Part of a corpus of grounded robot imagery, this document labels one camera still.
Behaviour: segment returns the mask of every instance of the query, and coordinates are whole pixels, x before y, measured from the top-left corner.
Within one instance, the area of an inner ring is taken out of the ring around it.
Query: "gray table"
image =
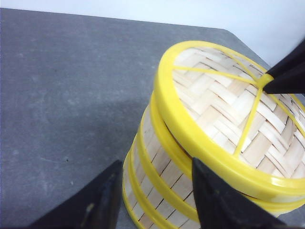
[[[123,160],[163,52],[221,29],[1,9],[1,222],[28,225]],[[304,209],[282,216],[302,224]],[[118,228],[133,229],[125,208]]]

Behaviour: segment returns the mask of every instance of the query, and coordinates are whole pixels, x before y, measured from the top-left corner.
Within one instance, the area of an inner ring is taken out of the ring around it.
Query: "stacked steamer basket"
[[[305,203],[305,109],[293,94],[266,94],[265,72],[209,42],[166,51],[124,162],[123,198],[138,228],[200,228],[193,156],[274,215]]]

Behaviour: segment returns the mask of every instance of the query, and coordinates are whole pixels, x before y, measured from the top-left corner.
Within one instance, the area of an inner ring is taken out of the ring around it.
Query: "white wall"
[[[222,28],[271,66],[305,37],[305,0],[1,0],[1,7]]]

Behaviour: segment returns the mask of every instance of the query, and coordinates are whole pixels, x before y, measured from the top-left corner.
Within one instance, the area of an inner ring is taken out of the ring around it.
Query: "woven bamboo lid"
[[[305,196],[305,114],[294,95],[268,95],[272,80],[247,57],[208,42],[182,42],[162,57],[158,109],[171,133],[237,190],[289,202]]]

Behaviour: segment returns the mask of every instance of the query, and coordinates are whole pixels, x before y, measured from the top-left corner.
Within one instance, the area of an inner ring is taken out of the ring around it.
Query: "black plastic claw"
[[[265,229],[285,224],[193,158],[193,192],[202,229]]]
[[[114,229],[122,199],[122,162],[115,161],[30,228]]]
[[[267,73],[274,77],[264,87],[267,93],[305,93],[305,40]]]

